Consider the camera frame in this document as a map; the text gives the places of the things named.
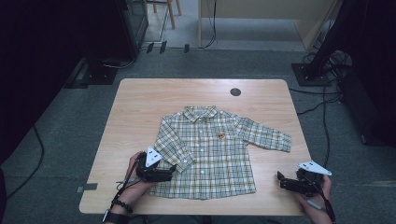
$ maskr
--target hand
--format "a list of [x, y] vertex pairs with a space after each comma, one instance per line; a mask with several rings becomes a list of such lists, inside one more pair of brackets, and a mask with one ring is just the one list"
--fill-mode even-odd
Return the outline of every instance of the hand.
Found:
[[[134, 165], [134, 161], [140, 155], [140, 153], [141, 152], [134, 154], [129, 159], [129, 167], [126, 171], [124, 179], [128, 178], [128, 174], [131, 172], [132, 166]], [[136, 169], [133, 170], [130, 178], [137, 178]], [[125, 186], [126, 189], [119, 197], [119, 201], [121, 201], [123, 203], [127, 203], [130, 206], [133, 206], [133, 204], [146, 192], [146, 190], [150, 189], [155, 184], [156, 183], [149, 183], [149, 182], [144, 182], [144, 181], [140, 181], [136, 184], [134, 184], [134, 183], [128, 184]], [[127, 211], [124, 208], [115, 204], [113, 206], [113, 208], [111, 209], [111, 213], [126, 215]]]
[[[323, 176], [323, 183], [322, 183], [322, 190], [323, 194], [326, 197], [327, 200], [331, 200], [331, 190], [332, 190], [332, 181], [327, 175]], [[306, 200], [310, 200], [321, 207], [325, 208], [324, 201], [320, 195], [315, 195], [314, 197], [306, 198], [303, 194], [301, 193], [294, 193], [294, 196], [300, 203], [300, 209], [305, 212], [311, 221], [315, 224], [327, 224], [327, 223], [332, 223], [330, 220], [329, 216], [327, 215], [326, 212], [318, 210], [317, 208], [313, 207], [310, 205]]]

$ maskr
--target shirt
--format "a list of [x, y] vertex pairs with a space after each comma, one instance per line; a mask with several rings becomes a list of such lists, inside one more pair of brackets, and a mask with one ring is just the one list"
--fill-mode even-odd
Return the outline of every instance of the shirt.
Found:
[[290, 152], [291, 137], [215, 106], [186, 106], [164, 117], [154, 145], [163, 156], [158, 169], [177, 170], [150, 194], [202, 200], [256, 192], [249, 143]]

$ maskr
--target shirt sleeve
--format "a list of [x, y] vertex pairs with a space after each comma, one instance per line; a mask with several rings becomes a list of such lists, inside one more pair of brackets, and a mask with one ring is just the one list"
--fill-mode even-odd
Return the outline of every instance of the shirt sleeve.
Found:
[[186, 144], [180, 139], [177, 132], [169, 125], [166, 119], [161, 122], [160, 131], [154, 149], [171, 165], [177, 165], [177, 170], [183, 172], [195, 161], [187, 150]]
[[249, 143], [272, 150], [290, 152], [291, 136], [248, 118], [234, 117], [237, 135]]

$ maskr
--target table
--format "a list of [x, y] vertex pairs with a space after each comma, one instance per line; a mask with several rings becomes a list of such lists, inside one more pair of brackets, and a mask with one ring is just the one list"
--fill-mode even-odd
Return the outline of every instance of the table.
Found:
[[[230, 90], [237, 88], [239, 96]], [[124, 79], [97, 150], [79, 205], [82, 213], [101, 214], [110, 206], [116, 181], [123, 179], [129, 158], [147, 150], [157, 138], [163, 116], [185, 105], [215, 105], [292, 136], [291, 153], [248, 146], [257, 192], [222, 199], [166, 199], [145, 194], [136, 214], [301, 215], [291, 192], [281, 189], [276, 171], [295, 178], [298, 162], [310, 161], [287, 83], [280, 79]]]
[[202, 46], [202, 18], [294, 20], [306, 49], [311, 49], [323, 24], [338, 12], [340, 0], [199, 0], [198, 45]]

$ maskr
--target embroidered patch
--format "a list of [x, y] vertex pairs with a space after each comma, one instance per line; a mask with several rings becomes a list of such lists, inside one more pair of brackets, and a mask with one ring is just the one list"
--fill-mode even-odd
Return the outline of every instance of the embroidered patch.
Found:
[[218, 133], [218, 138], [221, 138], [221, 139], [225, 138], [225, 133]]

